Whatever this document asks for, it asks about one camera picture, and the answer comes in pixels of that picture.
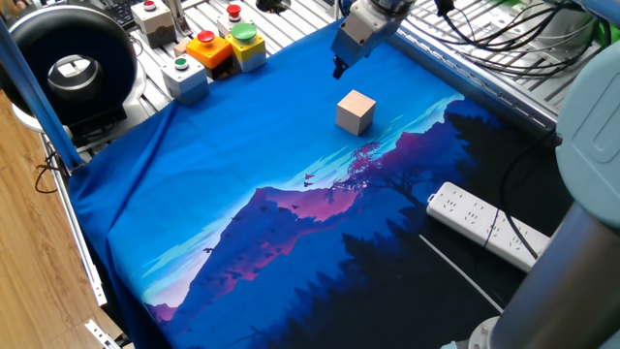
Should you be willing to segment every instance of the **mountain print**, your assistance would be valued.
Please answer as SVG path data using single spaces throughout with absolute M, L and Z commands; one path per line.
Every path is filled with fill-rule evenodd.
M 371 142 L 353 151 L 328 187 L 308 186 L 316 178 L 307 174 L 297 190 L 257 188 L 204 249 L 178 308 L 147 307 L 188 348 L 204 343 L 204 331 L 214 348 L 437 348 L 467 337 L 497 310 L 419 236 L 448 253 L 478 247 L 427 218 L 425 201 L 446 181 L 496 200 L 500 172 L 480 165 L 528 142 L 475 104 L 452 102 L 442 122 L 403 132 L 393 149 Z M 522 275 L 504 265 L 492 272 L 513 276 L 498 296 L 508 299 Z

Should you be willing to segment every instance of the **purple mountain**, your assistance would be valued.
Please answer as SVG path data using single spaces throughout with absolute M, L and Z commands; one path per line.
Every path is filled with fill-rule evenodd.
M 148 309 L 148 312 L 151 313 L 151 315 L 153 316 L 155 321 L 157 321 L 157 323 L 169 321 L 172 318 L 172 315 L 174 315 L 174 312 L 176 311 L 175 307 L 170 307 L 165 303 L 158 304 L 158 305 L 151 305 L 151 304 L 145 304 L 145 305 L 146 305 L 146 309 Z
M 254 280 L 278 256 L 288 255 L 300 237 L 332 229 L 345 219 L 344 214 L 338 213 L 346 211 L 357 194 L 336 189 L 336 199 L 330 204 L 327 192 L 328 189 L 306 192 L 257 189 L 222 232 L 220 242 L 190 284 L 185 300 L 165 325 L 166 330 L 186 331 L 190 319 L 232 291 L 238 280 Z M 308 216 L 309 212 L 316 212 L 324 220 Z

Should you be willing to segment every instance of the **power outlet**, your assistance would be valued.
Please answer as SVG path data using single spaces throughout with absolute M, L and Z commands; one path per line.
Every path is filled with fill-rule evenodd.
M 426 213 L 481 246 L 486 242 L 486 249 L 525 272 L 536 263 L 503 211 L 498 213 L 497 207 L 450 182 L 444 183 L 428 198 Z M 548 246 L 549 238 L 515 218 L 512 221 L 540 256 Z

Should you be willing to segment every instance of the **pine tree silhouette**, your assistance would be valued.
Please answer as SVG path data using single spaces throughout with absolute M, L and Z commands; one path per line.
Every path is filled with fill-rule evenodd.
M 463 149 L 467 155 L 456 165 L 461 178 L 456 184 L 497 205 L 501 175 L 512 158 L 532 139 L 482 117 L 447 113 L 446 123 L 464 141 Z M 373 185 L 389 185 L 386 184 L 388 175 L 400 175 L 396 167 L 387 168 L 391 174 L 382 173 L 384 163 L 378 166 L 381 160 L 372 157 L 374 149 L 376 146 L 364 148 L 358 154 L 358 163 L 350 175 L 352 179 L 336 185 L 357 191 L 372 190 Z M 523 202 L 518 201 L 521 192 L 531 195 L 535 190 L 546 190 L 542 188 L 543 184 L 549 185 L 559 202 L 552 204 L 549 201 L 553 199 L 542 199 L 532 205 L 540 207 L 544 213 L 543 205 L 559 206 L 553 209 L 559 211 L 554 213 L 553 220 L 559 219 L 570 200 L 564 197 L 561 185 L 550 183 L 560 181 L 554 166 L 550 149 L 540 150 L 524 162 L 523 169 L 515 173 L 515 178 L 524 176 L 526 179 L 521 179 L 521 187 L 513 189 L 515 192 L 511 195 L 516 199 L 511 203 L 522 205 Z M 445 169 L 426 170 L 433 173 L 430 180 L 437 187 L 450 178 Z M 399 178 L 407 177 L 407 180 L 416 179 L 423 172 L 402 171 Z M 543 184 L 533 185 L 533 180 Z M 411 194 L 411 185 L 406 186 L 409 184 L 405 183 L 399 187 L 399 182 L 394 183 L 397 185 L 391 189 L 403 195 Z M 476 258 L 484 253 L 483 249 L 445 225 L 429 219 L 424 205 L 413 195 L 412 198 L 412 206 L 400 210 L 405 218 L 402 222 L 386 221 L 392 238 L 376 235 L 375 238 L 364 239 L 343 234 L 342 240 L 350 255 L 348 260 L 339 264 L 344 280 L 318 275 L 319 285 L 308 283 L 307 290 L 295 290 L 298 300 L 304 304 L 304 309 L 309 309 L 308 312 L 290 317 L 282 333 L 271 333 L 268 338 L 255 341 L 255 347 L 438 348 L 452 340 L 467 338 L 477 324 L 497 315 L 497 311 L 419 235 L 431 240 L 478 280 L 484 279 L 476 269 Z M 397 252 L 394 252 L 393 245 L 398 246 Z M 499 279 L 504 287 L 494 289 L 497 285 L 487 286 L 487 292 L 497 291 L 509 299 L 522 273 L 488 253 L 483 255 L 490 256 L 488 260 L 482 260 L 483 264 L 486 263 L 487 267 L 496 265 L 496 269 L 486 271 Z M 356 287 L 338 286 L 339 282 L 351 280 L 355 281 Z

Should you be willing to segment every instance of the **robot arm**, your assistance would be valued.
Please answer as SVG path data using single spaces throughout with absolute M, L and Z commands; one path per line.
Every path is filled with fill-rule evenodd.
M 349 67 L 394 34 L 407 17 L 415 0 L 357 0 L 351 13 L 340 24 L 331 45 L 336 69 L 333 76 L 340 79 Z

